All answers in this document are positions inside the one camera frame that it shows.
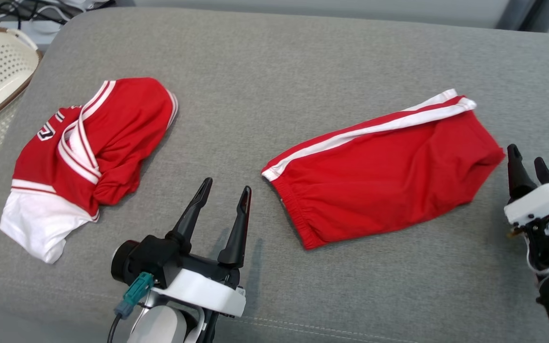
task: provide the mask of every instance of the folded clothing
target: folded clothing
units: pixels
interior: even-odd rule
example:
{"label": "folded clothing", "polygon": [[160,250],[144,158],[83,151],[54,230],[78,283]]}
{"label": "folded clothing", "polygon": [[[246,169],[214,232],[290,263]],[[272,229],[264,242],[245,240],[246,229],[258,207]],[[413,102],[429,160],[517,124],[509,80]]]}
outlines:
{"label": "folded clothing", "polygon": [[392,232],[470,202],[503,150],[454,89],[298,144],[268,162],[306,249]]}
{"label": "folded clothing", "polygon": [[105,81],[83,106],[61,108],[22,149],[0,229],[54,263],[65,237],[139,186],[177,100],[151,78]]}

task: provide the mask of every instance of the basketball jersey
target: basketball jersey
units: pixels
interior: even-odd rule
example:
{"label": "basketball jersey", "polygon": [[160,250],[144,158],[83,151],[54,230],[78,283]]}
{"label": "basketball jersey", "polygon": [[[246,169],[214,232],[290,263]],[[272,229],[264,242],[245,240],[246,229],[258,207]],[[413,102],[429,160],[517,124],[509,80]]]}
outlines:
{"label": "basketball jersey", "polygon": [[65,237],[139,186],[142,161],[165,135],[177,100],[151,78],[105,81],[83,106],[59,109],[23,148],[0,229],[54,263]]}

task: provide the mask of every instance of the gray fabric surface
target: gray fabric surface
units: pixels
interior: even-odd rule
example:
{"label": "gray fabric surface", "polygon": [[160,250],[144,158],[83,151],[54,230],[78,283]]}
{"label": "gray fabric surface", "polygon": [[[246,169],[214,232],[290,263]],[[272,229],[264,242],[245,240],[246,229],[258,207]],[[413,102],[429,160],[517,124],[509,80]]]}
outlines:
{"label": "gray fabric surface", "polygon": [[549,35],[403,22],[115,9],[57,35],[0,154],[0,213],[22,146],[103,80],[153,76],[179,115],[138,191],[68,237],[54,265],[0,232],[0,305],[42,321],[109,325],[125,290],[116,247],[164,235],[203,178],[192,240],[215,258],[242,187],[254,190],[242,318],[219,342],[549,342],[521,239],[507,239],[502,163],[474,202],[407,230],[305,251],[260,170],[290,146],[455,87],[501,146],[549,163]]}

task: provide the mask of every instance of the white trim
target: white trim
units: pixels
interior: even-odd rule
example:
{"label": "white trim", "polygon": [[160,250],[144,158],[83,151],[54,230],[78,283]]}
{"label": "white trim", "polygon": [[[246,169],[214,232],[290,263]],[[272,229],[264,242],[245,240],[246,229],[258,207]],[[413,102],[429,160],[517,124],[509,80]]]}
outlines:
{"label": "white trim", "polygon": [[457,91],[453,89],[449,89],[447,91],[443,91],[442,93],[434,96],[433,98],[429,98],[420,104],[412,107],[408,107],[407,109],[403,111],[416,111],[418,109],[421,109],[425,106],[435,105],[435,104],[442,104],[443,102],[447,102],[448,100],[454,98],[457,96]]}
{"label": "white trim", "polygon": [[276,178],[281,176],[283,171],[285,171],[285,168],[287,167],[287,165],[290,162],[292,162],[294,159],[303,158],[311,154],[316,154],[318,152],[336,148],[345,143],[349,143],[349,141],[352,141],[353,139],[360,137],[362,135],[409,128],[410,126],[421,125],[421,124],[429,123],[430,121],[436,121],[436,120],[441,120],[448,117],[453,117],[455,115],[464,113],[465,111],[469,111],[474,108],[476,108],[475,102],[467,98],[461,98],[457,104],[454,104],[451,106],[433,109],[429,111],[420,111],[418,113],[414,113],[406,117],[392,120],[384,124],[369,126],[367,128],[353,130],[353,131],[345,132],[339,135],[335,135],[330,139],[326,139],[325,141],[320,141],[319,143],[300,149],[290,154],[289,156],[281,159],[279,163],[273,165],[268,170],[265,170],[262,173],[262,176],[265,177],[269,182],[272,182],[273,180],[276,180]]}
{"label": "white trim", "polygon": [[12,187],[20,187],[20,188],[27,188],[27,189],[35,189],[37,191],[45,191],[50,193],[56,193],[54,187],[47,184],[40,184],[37,182],[28,182],[26,180],[18,180],[18,179],[12,179],[11,180],[11,186]]}
{"label": "white trim", "polygon": [[89,102],[87,102],[87,104],[85,104],[82,107],[82,111],[80,112],[80,115],[78,118],[78,130],[80,134],[80,139],[83,142],[82,148],[85,147],[86,149],[85,154],[86,156],[88,156],[92,167],[96,170],[99,169],[99,164],[96,162],[94,152],[92,151],[92,147],[90,146],[90,143],[88,141],[88,136],[86,135],[86,130],[83,126],[83,121],[86,120],[91,115],[93,115],[96,112],[96,110],[98,110],[99,107],[103,105],[103,102],[105,102],[105,100],[107,100],[107,97],[112,93],[115,85],[116,85],[115,81],[105,81],[104,85],[101,86],[101,89],[99,89],[97,94]]}
{"label": "white trim", "polygon": [[[69,130],[73,130],[74,128],[76,128],[75,131],[70,132],[71,134],[69,135],[69,143],[75,143],[76,149],[79,149],[80,153],[85,153],[85,150],[81,147],[81,143],[79,143],[78,134],[76,134],[77,126],[78,121],[74,121],[73,123],[69,124],[69,126],[67,126],[67,128],[63,131],[63,136],[67,135],[68,132],[70,132]],[[97,169],[94,169],[92,165],[90,165],[88,157],[85,155],[83,158],[82,156],[78,156],[78,154],[76,154],[74,150],[74,146],[68,146],[64,139],[61,139],[59,141],[59,149],[61,148],[64,149],[67,155],[74,160],[75,164],[83,167],[83,169],[88,172],[92,172],[97,177],[101,177],[101,172],[99,172]]]}
{"label": "white trim", "polygon": [[171,124],[173,123],[173,119],[175,118],[175,115],[177,115],[177,97],[175,94],[171,93],[168,89],[165,89],[166,93],[168,93],[168,96],[171,97],[171,101],[173,102],[173,111],[171,112],[171,117],[168,120],[168,124],[166,125],[166,129],[170,128]]}
{"label": "white trim", "polygon": [[88,154],[86,154],[86,150],[82,146],[82,139],[80,138],[78,122],[75,122],[74,124],[74,128],[70,130],[67,144],[63,143],[63,147],[66,147],[67,153],[70,156],[74,156],[77,162],[85,166],[87,169],[93,170],[94,167],[90,163],[90,158]]}
{"label": "white trim", "polygon": [[90,106],[93,102],[95,102],[98,99],[98,97],[101,95],[101,93],[105,90],[105,87],[107,87],[107,85],[109,85],[109,81],[108,80],[103,81],[103,83],[101,84],[101,87],[99,88],[99,90],[96,91],[94,96],[92,98],[90,98],[90,100],[88,100],[88,102],[86,102],[86,104],[84,104],[82,106],[82,109],[84,109],[85,107]]}
{"label": "white trim", "polygon": [[111,94],[113,91],[113,87],[116,85],[115,81],[105,81],[103,83],[103,86],[101,86],[101,89],[96,93],[96,95],[90,99],[89,102],[86,102],[86,104],[82,107],[82,119],[87,119],[91,115],[93,115],[96,110],[99,109],[101,105],[103,105],[103,102],[107,99],[107,97]]}
{"label": "white trim", "polygon": [[65,119],[65,116],[63,115],[63,113],[61,113],[61,111],[56,111],[54,116],[56,117],[56,120],[59,121],[59,123],[62,123],[63,120]]}
{"label": "white trim", "polygon": [[59,154],[61,155],[61,158],[63,158],[63,161],[67,163],[67,165],[76,172],[79,176],[82,176],[89,182],[96,184],[99,181],[99,178],[95,176],[94,174],[90,173],[88,170],[80,166],[70,155],[67,153],[67,150],[63,148],[63,145],[59,144]]}
{"label": "white trim", "polygon": [[51,139],[56,134],[56,131],[52,127],[49,121],[47,121],[44,126],[41,127],[41,130],[37,133],[37,138],[40,141],[47,141],[48,139]]}

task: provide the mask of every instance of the jersey number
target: jersey number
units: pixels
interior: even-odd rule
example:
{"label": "jersey number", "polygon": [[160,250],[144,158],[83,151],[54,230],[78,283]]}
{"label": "jersey number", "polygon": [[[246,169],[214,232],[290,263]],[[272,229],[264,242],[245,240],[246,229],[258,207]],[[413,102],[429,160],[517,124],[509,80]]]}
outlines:
{"label": "jersey number", "polygon": [[54,134],[56,131],[52,128],[50,123],[46,123],[40,130],[40,132],[37,133],[37,138],[40,139],[40,141],[47,141],[48,139],[54,137]]}

